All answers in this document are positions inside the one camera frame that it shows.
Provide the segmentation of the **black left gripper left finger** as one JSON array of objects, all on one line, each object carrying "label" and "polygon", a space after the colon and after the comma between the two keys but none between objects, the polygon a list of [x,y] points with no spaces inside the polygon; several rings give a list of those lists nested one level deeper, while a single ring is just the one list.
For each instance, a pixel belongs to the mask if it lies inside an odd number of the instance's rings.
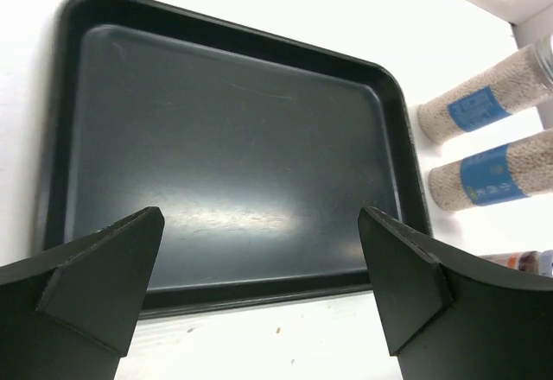
[{"label": "black left gripper left finger", "polygon": [[3,379],[112,379],[130,349],[164,217],[146,207],[1,268]]}]

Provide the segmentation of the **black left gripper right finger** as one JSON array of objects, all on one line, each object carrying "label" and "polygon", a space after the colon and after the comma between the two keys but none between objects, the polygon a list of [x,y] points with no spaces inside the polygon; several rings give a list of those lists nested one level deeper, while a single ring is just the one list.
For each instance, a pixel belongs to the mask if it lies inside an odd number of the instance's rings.
[{"label": "black left gripper right finger", "polygon": [[367,207],[359,236],[389,353],[406,379],[549,379],[552,281]]}]

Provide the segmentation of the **silver-lid blue-label grain bottle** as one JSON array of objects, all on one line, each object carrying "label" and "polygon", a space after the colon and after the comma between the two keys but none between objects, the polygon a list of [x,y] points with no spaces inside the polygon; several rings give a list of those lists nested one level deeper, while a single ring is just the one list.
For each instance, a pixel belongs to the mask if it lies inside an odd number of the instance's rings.
[{"label": "silver-lid blue-label grain bottle", "polygon": [[551,98],[552,36],[548,35],[420,105],[417,119],[427,138],[442,144]]}]

